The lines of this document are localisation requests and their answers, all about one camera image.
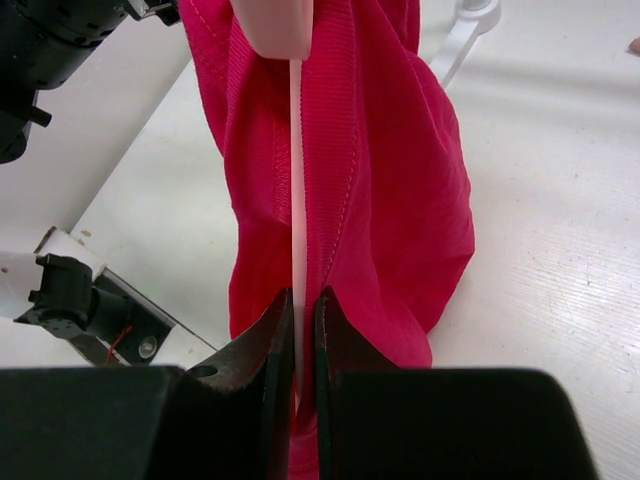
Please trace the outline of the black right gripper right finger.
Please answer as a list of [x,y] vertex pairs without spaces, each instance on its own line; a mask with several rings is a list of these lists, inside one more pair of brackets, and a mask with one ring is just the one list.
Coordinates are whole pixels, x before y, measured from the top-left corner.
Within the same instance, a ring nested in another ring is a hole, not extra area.
[[316,303],[315,379],[324,479],[594,479],[562,386],[522,368],[403,369]]

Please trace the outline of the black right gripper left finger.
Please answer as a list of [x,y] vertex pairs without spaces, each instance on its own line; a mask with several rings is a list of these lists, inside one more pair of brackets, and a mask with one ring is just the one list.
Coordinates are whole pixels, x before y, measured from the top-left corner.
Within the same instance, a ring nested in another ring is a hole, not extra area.
[[261,317],[190,369],[14,369],[1,374],[5,479],[283,479],[293,309]]

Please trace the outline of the red t shirt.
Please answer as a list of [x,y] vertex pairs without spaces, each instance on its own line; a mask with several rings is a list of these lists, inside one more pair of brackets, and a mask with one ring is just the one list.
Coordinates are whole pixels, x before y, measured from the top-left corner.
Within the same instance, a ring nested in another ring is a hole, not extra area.
[[[238,222],[239,336],[292,282],[289,67],[252,49],[227,1],[180,14]],[[305,302],[331,287],[406,368],[431,365],[428,334],[475,251],[457,116],[419,37],[416,1],[318,1],[301,71]]]

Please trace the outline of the pink plastic hanger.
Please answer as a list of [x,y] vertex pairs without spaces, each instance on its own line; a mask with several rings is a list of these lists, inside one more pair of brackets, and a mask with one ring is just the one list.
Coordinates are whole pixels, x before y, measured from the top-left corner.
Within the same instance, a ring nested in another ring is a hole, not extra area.
[[239,0],[233,1],[231,5],[247,41],[259,56],[289,62],[295,413],[296,426],[302,429],[305,424],[301,408],[305,380],[307,215],[301,120],[301,81],[303,62],[308,59],[311,53],[314,3],[297,0]]

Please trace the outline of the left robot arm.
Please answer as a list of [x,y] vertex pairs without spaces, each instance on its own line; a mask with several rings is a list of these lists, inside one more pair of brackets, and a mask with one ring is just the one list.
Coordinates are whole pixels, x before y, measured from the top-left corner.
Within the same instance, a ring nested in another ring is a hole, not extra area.
[[31,127],[52,115],[38,94],[64,85],[127,18],[180,21],[177,1],[4,0],[1,2],[1,162],[19,159]]

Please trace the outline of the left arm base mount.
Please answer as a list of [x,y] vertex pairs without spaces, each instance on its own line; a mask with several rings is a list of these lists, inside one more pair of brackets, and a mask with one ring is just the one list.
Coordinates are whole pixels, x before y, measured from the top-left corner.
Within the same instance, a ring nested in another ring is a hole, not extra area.
[[40,365],[61,344],[91,366],[189,368],[216,351],[56,227],[2,236],[1,325],[38,336],[40,348],[22,348]]

